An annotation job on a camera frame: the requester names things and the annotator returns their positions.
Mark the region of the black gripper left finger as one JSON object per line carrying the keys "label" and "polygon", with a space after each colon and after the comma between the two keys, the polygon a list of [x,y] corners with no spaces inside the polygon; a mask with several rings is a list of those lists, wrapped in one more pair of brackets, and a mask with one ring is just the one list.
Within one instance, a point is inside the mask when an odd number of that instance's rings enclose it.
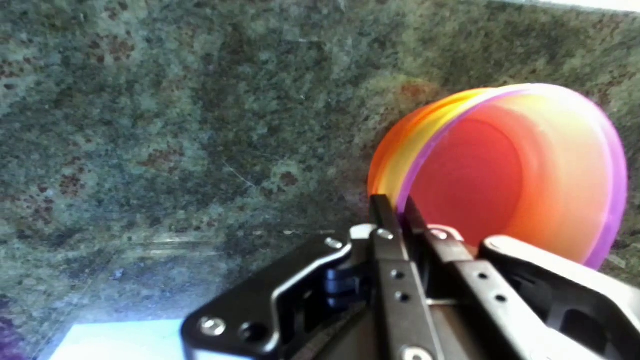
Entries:
{"label": "black gripper left finger", "polygon": [[376,328],[385,360],[442,360],[442,347],[400,221],[382,194],[369,199]]}

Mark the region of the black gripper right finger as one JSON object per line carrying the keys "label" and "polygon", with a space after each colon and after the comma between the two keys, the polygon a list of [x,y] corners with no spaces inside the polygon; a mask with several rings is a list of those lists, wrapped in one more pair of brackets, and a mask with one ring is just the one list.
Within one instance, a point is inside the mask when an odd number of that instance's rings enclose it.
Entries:
{"label": "black gripper right finger", "polygon": [[488,260],[472,256],[453,228],[427,224],[413,202],[405,204],[403,226],[442,360],[600,360],[549,330]]}

